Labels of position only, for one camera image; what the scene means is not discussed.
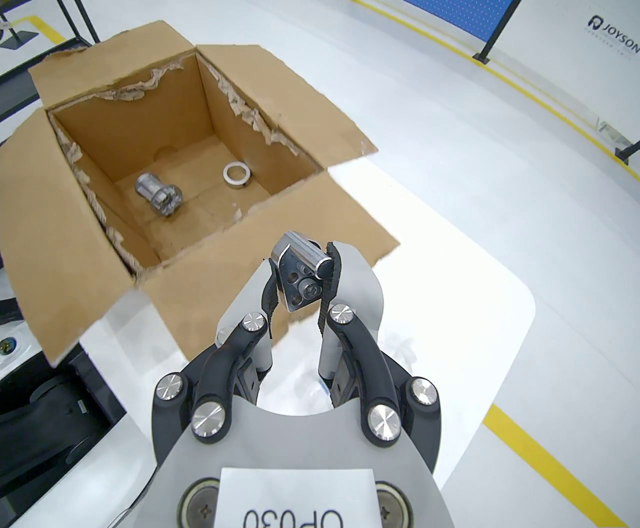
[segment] screw head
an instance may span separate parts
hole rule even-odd
[[[353,320],[353,310],[345,304],[336,304],[329,310],[329,316],[338,324],[347,324]]]
[[[371,432],[385,442],[395,440],[402,429],[398,413],[384,404],[379,404],[369,409],[367,422]]]
[[[219,347],[222,346],[234,330],[235,328],[233,326],[225,326],[222,328],[216,336],[216,345]]]
[[[192,485],[179,506],[180,528],[211,528],[218,504],[217,479],[204,479]]]
[[[251,312],[250,314],[246,314],[242,320],[242,326],[248,332],[257,332],[258,330],[261,330],[265,324],[266,319],[260,312]]]
[[[215,435],[225,424],[225,408],[217,401],[206,401],[193,413],[191,430],[200,438]]]
[[[376,482],[382,528],[408,528],[410,510],[406,499],[391,484]]]
[[[15,340],[15,337],[5,337],[0,341],[0,355],[8,356],[17,346],[18,342]]]
[[[424,378],[417,378],[411,382],[411,393],[422,405],[433,405],[438,399],[438,391]]]
[[[182,390],[182,378],[178,374],[167,374],[156,385],[156,396],[169,401],[178,396]]]

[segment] yellow floor line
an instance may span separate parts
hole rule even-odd
[[[44,20],[35,15],[29,17],[23,17],[21,19],[12,22],[12,26],[17,26],[20,22],[30,22],[31,25],[46,36],[53,44],[62,44],[65,39],[55,29],[48,25]]]
[[[596,526],[626,528],[627,525],[616,517],[606,504],[593,495],[500,408],[491,405],[483,423]]]
[[[374,11],[374,12],[382,15],[383,17],[385,17],[385,18],[387,18],[389,20],[397,22],[398,24],[401,24],[404,27],[406,27],[406,28],[418,33],[418,34],[420,34],[422,36],[425,36],[426,38],[428,38],[428,39],[430,39],[430,40],[432,40],[434,42],[437,42],[438,44],[444,46],[445,48],[447,48],[448,50],[452,51],[456,55],[461,56],[462,58],[464,58],[467,61],[475,64],[479,68],[483,68],[485,72],[490,73],[494,77],[497,77],[498,79],[500,79],[501,81],[503,81],[504,83],[506,83],[510,87],[512,87],[514,90],[517,90],[522,95],[524,95],[524,96],[528,97],[529,99],[531,99],[532,101],[538,103],[542,108],[544,108],[547,111],[551,112],[558,119],[560,119],[561,121],[563,121],[564,123],[569,125],[573,130],[578,132],[581,136],[583,136],[584,138],[589,140],[592,144],[594,144],[596,147],[598,147],[602,152],[604,152],[607,156],[609,156],[613,161],[618,163],[618,165],[620,165],[624,170],[626,170],[629,174],[631,174],[631,176],[633,176],[636,180],[640,181],[640,175],[636,171],[631,169],[631,167],[626,165],[613,152],[611,152],[609,147],[607,147],[606,145],[603,145],[602,143],[600,143],[598,140],[596,140],[590,134],[585,132],[576,123],[572,122],[570,119],[566,118],[564,115],[562,115],[560,112],[558,112],[558,110],[554,109],[549,104],[547,104],[546,102],[542,101],[539,97],[537,97],[533,93],[527,91],[525,88],[522,88],[522,86],[520,86],[519,84],[514,83],[508,77],[505,77],[504,75],[502,75],[501,73],[498,73],[497,71],[495,71],[494,69],[488,67],[487,65],[482,64],[480,61],[475,60],[473,57],[469,56],[464,51],[462,51],[462,50],[456,48],[455,46],[451,45],[449,42],[446,42],[445,40],[442,40],[441,38],[438,38],[437,36],[432,35],[428,31],[425,31],[424,29],[421,29],[418,26],[414,26],[410,22],[407,22],[406,20],[403,20],[400,17],[396,17],[395,15],[393,15],[391,13],[388,13],[385,10],[380,9],[380,8],[374,6],[374,5],[368,4],[363,0],[351,0],[351,1],[356,3],[356,4],[359,4],[359,5],[363,6],[363,7],[365,7],[367,9],[371,10],[371,11]]]

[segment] open cardboard box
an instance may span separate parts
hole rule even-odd
[[[194,47],[154,22],[31,75],[44,108],[0,148],[0,244],[51,361],[131,287],[192,359],[289,229],[351,243],[371,264],[396,245],[326,171],[375,147],[258,46]],[[222,178],[235,160],[252,171],[245,188]],[[174,215],[136,194],[144,171],[181,188]]]

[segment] metal rod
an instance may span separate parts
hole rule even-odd
[[[629,145],[627,148],[623,148],[620,150],[616,149],[616,156],[618,156],[622,161],[628,164],[629,156],[635,154],[638,150],[640,150],[640,141],[634,143],[633,145]]]
[[[477,61],[480,61],[482,64],[487,64],[489,62],[487,55],[489,55],[489,52],[491,51],[491,48],[495,44],[495,41],[498,40],[498,37],[504,31],[504,28],[506,27],[507,22],[509,22],[510,18],[515,13],[516,8],[518,7],[518,5],[520,5],[520,1],[521,0],[512,0],[512,2],[507,6],[504,12],[504,15],[502,15],[502,18],[500,19],[500,21],[498,22],[498,25],[493,30],[493,33],[489,37],[489,40],[486,41],[486,44],[482,48],[482,51],[474,55],[474,59],[476,59]]]
[[[60,10],[62,11],[62,14],[67,19],[67,24],[69,24],[69,27],[71,27],[71,31],[74,32],[74,35],[76,36],[76,38],[82,38],[80,36],[80,33],[78,33],[78,28],[76,27],[73,19],[71,18],[71,15],[69,14],[69,11],[67,10],[67,6],[65,6],[65,4],[64,4],[64,2],[62,0],[56,0],[56,1],[58,2],[58,6],[60,7]]]
[[[100,42],[100,39],[98,38],[98,34],[95,32],[95,28],[91,23],[91,20],[89,19],[89,15],[84,8],[82,0],[76,0],[76,6],[78,7],[78,11],[80,11],[80,15],[82,16],[82,19],[84,20],[89,33],[91,33],[91,38],[96,44],[98,44],[98,42]]]
[[[4,16],[4,13],[0,13],[0,19],[2,19],[3,22],[9,22],[6,17]],[[14,31],[13,28],[9,27],[9,33],[11,33],[14,37],[14,39],[16,39],[18,42],[22,42],[22,40],[20,40],[20,37],[18,36],[18,34]]]

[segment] sticker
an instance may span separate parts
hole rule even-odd
[[[223,468],[214,528],[381,528],[373,471]]]

